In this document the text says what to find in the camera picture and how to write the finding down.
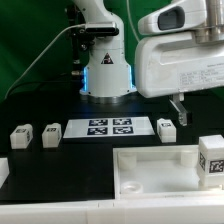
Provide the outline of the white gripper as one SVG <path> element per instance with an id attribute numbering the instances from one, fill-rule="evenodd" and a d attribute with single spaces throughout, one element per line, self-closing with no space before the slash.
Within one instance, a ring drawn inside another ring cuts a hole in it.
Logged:
<path id="1" fill-rule="evenodd" d="M 135 52 L 135 84 L 146 98 L 172 95 L 182 126 L 191 124 L 184 94 L 224 86 L 224 41 L 197 44 L 193 32 L 143 38 Z"/>

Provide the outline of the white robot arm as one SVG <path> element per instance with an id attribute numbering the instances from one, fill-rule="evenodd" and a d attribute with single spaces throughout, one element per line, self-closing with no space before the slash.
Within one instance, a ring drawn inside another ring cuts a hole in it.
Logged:
<path id="1" fill-rule="evenodd" d="M 170 96 L 185 126 L 184 94 L 224 86 L 224 0 L 172 0 L 138 22 L 144 36 L 135 64 L 125 60 L 124 25 L 104 0 L 73 0 L 90 36 L 89 62 L 80 94 L 98 103 L 117 103 L 132 92 L 146 98 Z"/>

